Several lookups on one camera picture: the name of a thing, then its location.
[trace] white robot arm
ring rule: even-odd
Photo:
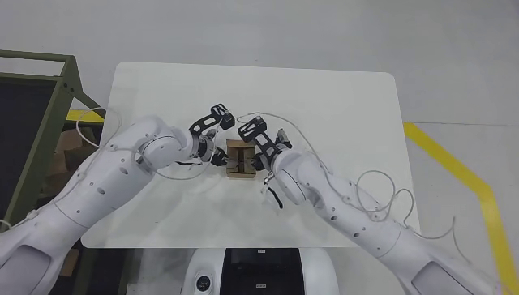
[[[150,116],[133,124],[93,153],[51,203],[0,234],[0,289],[10,295],[47,294],[69,249],[98,220],[134,198],[158,169],[199,157],[225,165],[226,154],[202,132],[234,118],[222,105],[189,130],[168,127]]]
[[[223,105],[213,107],[212,115],[189,131],[168,127],[157,117],[145,118],[91,155],[55,200],[0,234],[0,289],[14,295],[47,294],[74,243],[98,220],[135,197],[158,169],[195,156],[225,165],[223,150],[213,151],[212,134],[202,135],[217,123],[223,129],[234,125]],[[370,220],[355,209],[360,204],[352,181],[326,173],[313,154],[290,150],[284,136],[278,135],[273,143],[265,131],[262,118],[238,129],[244,141],[254,140],[262,151],[255,166],[271,169],[295,204],[310,201],[326,222],[388,267],[406,293],[494,293],[494,287],[471,267],[428,245],[395,220]],[[371,196],[360,193],[366,207],[376,206]]]
[[[291,150],[288,140],[284,141],[279,134],[273,143],[265,134],[266,129],[261,117],[238,129],[245,142],[254,140],[261,150],[262,164],[256,167],[270,169],[294,204],[311,202],[323,220],[389,268],[407,294],[494,293],[494,285],[471,266],[426,243],[391,217],[377,221],[386,212],[359,210],[358,199],[365,208],[375,209],[379,204],[360,188],[357,197],[355,182],[328,173],[314,154]]]

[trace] cable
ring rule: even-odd
[[[85,117],[88,113],[91,113],[93,112],[94,110],[98,110],[98,109],[103,109],[102,107],[95,107],[95,108],[92,108],[92,109],[87,109],[84,111],[84,113],[82,113],[78,119],[75,121],[75,130],[77,130],[79,136],[81,136],[81,139],[83,139],[86,143],[92,145],[93,147],[96,147],[96,148],[102,148],[102,146],[100,145],[97,145],[95,144],[94,142],[92,142],[91,140],[87,139],[83,133],[81,133],[81,130],[79,129],[79,122],[81,121],[81,119],[83,119],[83,117]],[[121,115],[115,111],[115,110],[111,110],[113,113],[115,113],[115,115],[117,116],[117,120],[118,120],[118,126],[117,128],[115,129],[115,132],[108,138],[108,140],[106,141],[106,143],[108,143],[116,134],[117,132],[119,131],[119,129],[121,128],[121,125],[122,125],[122,119],[121,119]]]
[[[110,140],[111,140],[111,139],[112,139],[112,138],[117,134],[117,132],[118,132],[119,129],[121,128],[121,125],[122,125],[122,119],[121,119],[120,114],[119,114],[117,111],[112,110],[112,111],[116,114],[116,116],[117,116],[117,118],[118,118],[118,127],[117,127],[116,131],[115,131],[115,132],[114,132],[114,133],[113,133],[113,134],[108,138],[108,140],[106,141],[105,145],[103,145],[103,146],[101,146],[101,145],[97,145],[97,144],[95,144],[94,142],[92,142],[92,141],[90,141],[89,139],[87,139],[87,138],[86,138],[86,137],[81,133],[81,131],[80,131],[80,129],[79,129],[79,121],[80,121],[80,120],[81,120],[81,119],[82,119],[82,118],[83,118],[87,113],[90,113],[90,112],[92,112],[92,111],[94,111],[94,110],[98,110],[98,109],[102,109],[102,107],[92,108],[92,109],[86,110],[84,113],[82,113],[81,116],[79,116],[79,118],[75,121],[75,129],[77,130],[79,136],[81,136],[81,138],[82,138],[85,142],[89,143],[89,144],[92,145],[93,147],[96,147],[96,148],[100,149],[100,152],[99,152],[99,153],[101,153],[101,150],[103,150],[103,149],[105,148],[105,146],[108,144],[108,142],[109,142],[109,141],[110,141]],[[155,169],[155,168],[153,168],[153,167],[150,167],[150,169],[151,169],[154,173],[156,173],[158,176],[161,176],[161,177],[163,177],[163,178],[165,178],[165,179],[169,179],[169,180],[180,180],[180,181],[185,181],[185,180],[195,179],[195,178],[201,176],[203,173],[205,173],[205,171],[207,170],[208,166],[211,165],[211,160],[212,160],[212,158],[214,157],[215,151],[216,151],[216,149],[217,149],[217,147],[216,147],[216,140],[217,140],[218,130],[220,129],[220,124],[221,124],[221,120],[218,122],[218,126],[217,126],[217,129],[216,129],[216,131],[215,131],[215,135],[214,135],[214,138],[213,138],[213,141],[214,141],[214,148],[212,149],[212,154],[211,154],[211,157],[209,158],[208,165],[206,165],[206,166],[204,167],[204,169],[203,169],[202,171],[200,171],[199,173],[197,173],[195,176],[193,176],[193,177],[185,177],[185,178],[169,177],[169,176],[164,175],[163,173],[160,173],[160,172],[158,171],[158,169]],[[131,152],[133,152],[133,153],[132,153],[133,155],[134,155],[134,154],[139,154],[140,156],[142,156],[142,158],[143,158],[146,162],[149,163],[149,161],[148,161],[148,159],[146,158],[146,156],[145,156],[144,154],[142,154],[141,152],[139,152],[138,149],[133,150],[133,149],[124,149],[124,148],[120,148],[120,147],[118,147],[118,148],[116,148],[114,151],[117,151],[117,150],[119,150],[119,151],[123,151],[123,150],[131,151]],[[92,161],[90,162],[89,166],[87,167],[87,170],[88,170],[88,168],[90,167],[90,165],[93,163],[94,160],[92,160]],[[72,188],[69,190],[69,192],[67,192],[63,197],[65,197],[66,195],[68,195],[68,193],[70,193],[70,191],[72,191],[74,188],[75,188],[75,186],[72,187]]]
[[[13,228],[11,223],[7,222],[6,220],[0,220],[0,224],[4,224],[7,227],[7,229],[12,229]]]
[[[195,179],[195,178],[201,176],[203,173],[205,173],[205,170],[207,170],[208,167],[211,165],[212,158],[214,157],[215,151],[217,150],[217,135],[218,135],[218,130],[220,129],[220,123],[221,123],[221,120],[218,122],[217,129],[214,133],[214,137],[212,138],[214,145],[212,147],[212,153],[211,153],[211,157],[209,158],[208,164],[204,167],[204,169],[202,169],[202,171],[197,173],[195,176],[187,177],[187,178],[169,177],[169,176],[164,175],[163,173],[159,173],[158,170],[155,170],[154,168],[152,168],[152,170],[159,176],[161,176],[165,179],[169,179],[169,180],[191,180],[191,179]],[[146,160],[146,157],[142,153],[140,155]]]
[[[407,224],[407,220],[409,219],[409,217],[411,216],[411,213],[413,212],[414,210],[414,196],[413,194],[411,193],[410,190],[406,189],[406,188],[401,188],[400,190],[396,190],[396,186],[395,186],[395,183],[393,181],[393,179],[386,173],[382,172],[382,171],[379,171],[379,170],[367,170],[365,171],[364,173],[362,173],[360,175],[360,177],[358,178],[357,180],[357,183],[355,184],[355,193],[357,194],[357,200],[358,200],[358,203],[360,205],[360,207],[356,207],[354,206],[352,203],[347,203],[344,201],[344,195],[335,188],[335,186],[332,184],[332,182],[330,182],[330,179],[328,177],[328,175],[330,174],[330,171],[328,170],[328,167],[326,166],[326,164],[320,159],[319,155],[317,154],[317,151],[314,149],[314,147],[311,145],[310,141],[308,141],[307,137],[301,132],[301,130],[298,128],[297,125],[295,125],[294,123],[292,123],[290,120],[286,119],[286,118],[283,118],[282,116],[279,116],[279,115],[275,115],[273,113],[264,113],[264,112],[253,112],[253,113],[247,113],[245,115],[242,115],[240,117],[237,118],[237,121],[238,122],[241,122],[242,124],[246,124],[246,122],[243,122],[243,121],[240,121],[241,118],[244,118],[246,116],[251,116],[251,115],[267,115],[267,116],[272,116],[272,117],[275,117],[275,118],[279,118],[281,119],[282,121],[285,121],[285,122],[288,122],[293,128],[296,129],[296,131],[301,135],[301,137],[305,140],[305,142],[308,144],[308,147],[310,147],[311,149],[311,153],[315,156],[315,158],[319,161],[320,163],[320,167],[321,169],[323,170],[324,172],[324,176],[326,177],[326,181],[328,182],[328,184],[330,185],[330,187],[341,197],[342,201],[344,203],[346,203],[347,205],[350,205],[351,207],[353,208],[356,208],[357,210],[361,211],[361,212],[364,212],[366,213],[366,215],[369,217],[370,220],[374,221],[374,222],[383,222],[385,221],[388,217],[389,217],[389,213],[391,212],[391,208],[392,208],[392,204],[394,203],[395,199],[397,198],[397,196],[401,193],[401,192],[407,192],[409,194],[409,196],[411,197],[411,208],[409,210],[409,212],[407,213],[407,215],[405,216],[405,219],[403,220],[403,225],[406,229],[409,229],[411,232],[413,232],[417,237],[420,237],[420,238],[423,238],[423,239],[427,239],[427,240],[438,240],[438,239],[441,239],[443,237],[446,237],[449,233],[452,233],[453,234],[453,241],[454,241],[454,246],[456,247],[456,250],[457,252],[460,254],[460,256],[471,266],[474,268],[474,270],[476,271],[479,271],[481,274],[483,274],[486,278],[488,278],[488,280],[492,283],[492,284],[495,284],[495,285],[499,285],[503,290],[505,290],[508,294],[511,294],[513,295],[513,292],[510,290],[510,288],[506,285],[506,284],[503,284],[501,283],[500,281],[495,281],[494,278],[492,278],[491,276],[489,276],[487,273],[485,273],[484,271],[481,271],[480,269],[478,269],[477,267],[475,267],[472,262],[463,254],[463,252],[461,252],[461,249],[460,249],[460,246],[458,245],[457,243],[457,239],[456,239],[456,234],[454,232],[454,226],[456,224],[456,217],[454,216],[453,217],[453,223],[451,225],[451,227],[445,232],[445,233],[442,233],[441,235],[437,236],[437,237],[426,237],[426,236],[423,236],[422,234],[414,231],[414,229],[409,226]],[[389,202],[383,206],[382,208],[380,209],[375,209],[375,210],[367,210],[361,200],[360,200],[360,197],[359,197],[359,193],[358,193],[358,188],[359,188],[359,183],[360,183],[360,180],[362,179],[362,177],[364,177],[366,174],[368,173],[380,173],[380,174],[383,174],[385,177],[387,177],[389,179],[389,181],[391,182],[392,184],[392,196],[391,196],[391,199],[389,200]],[[384,211],[385,209],[388,209],[387,210],[387,213],[386,213],[386,216],[381,219],[381,220],[373,220],[371,218],[371,215],[370,213],[375,213],[375,212],[381,212],[381,211]]]
[[[272,196],[274,196],[274,199],[276,200],[277,206],[279,206],[279,209],[283,209],[283,202],[279,199],[279,197],[277,197],[276,191],[274,191],[274,189],[272,189],[270,187],[267,188],[267,190],[270,191]]]

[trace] cardboard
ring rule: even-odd
[[[84,135],[85,138],[92,141],[93,143],[97,143],[96,138],[94,137],[94,133],[92,128],[90,127],[81,127],[79,129],[81,134]],[[76,130],[66,130],[59,135],[58,145],[56,146],[56,152],[72,150],[75,148],[81,148],[84,145],[89,145],[87,142],[83,141],[83,138],[79,136]]]
[[[255,144],[245,143],[236,139],[227,140],[227,156],[230,161],[226,172],[229,178],[253,179],[256,169],[251,164],[255,155]]]
[[[70,249],[63,261],[62,270],[59,272],[60,276],[70,277],[74,273],[75,264],[78,261],[79,250]]]
[[[58,173],[45,177],[40,198],[52,197],[59,194],[73,175],[74,171],[67,171],[66,173]]]
[[[50,161],[49,171],[47,172],[48,176],[52,176],[58,173],[65,173],[68,169],[66,168],[66,158],[65,152],[55,152],[52,155],[52,160]]]
[[[86,147],[78,147],[73,150],[64,151],[66,168],[69,171],[75,171],[96,150],[96,147],[89,144]]]

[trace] yellow floor line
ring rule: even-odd
[[[454,177],[459,179],[478,196],[500,281],[506,284],[512,292],[519,294],[519,281],[517,280],[517,273],[513,263],[512,251],[508,245],[508,239],[501,222],[499,208],[497,207],[492,187],[470,171],[469,168],[448,153],[415,124],[404,122],[404,131],[405,136],[414,141],[429,156],[443,165]]]
[[[77,121],[81,115],[83,115],[85,110],[82,109],[71,109],[68,111],[66,116],[67,121]],[[87,113],[81,118],[81,122],[104,122],[105,120],[97,115],[95,112]]]

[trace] white table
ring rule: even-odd
[[[146,114],[187,129],[223,103],[237,117],[252,111],[295,122],[323,161],[341,177],[356,180],[368,169],[388,173],[397,188],[413,190],[394,78],[387,73],[123,62],[115,72],[109,109],[122,129]],[[296,130],[264,117],[269,134],[284,128],[294,148],[308,149]],[[103,138],[111,134],[109,112]],[[236,128],[221,131],[217,145],[239,139]],[[163,173],[195,174],[174,166]],[[350,247],[356,246],[324,223],[309,203],[296,207],[278,190],[282,211],[260,193],[265,172],[255,180],[230,180],[225,169],[178,182],[155,177],[128,204],[95,224],[83,237],[94,248]],[[391,194],[386,178],[368,175],[362,186],[381,203]],[[403,219],[407,197],[393,205]],[[409,223],[419,231],[416,208]]]

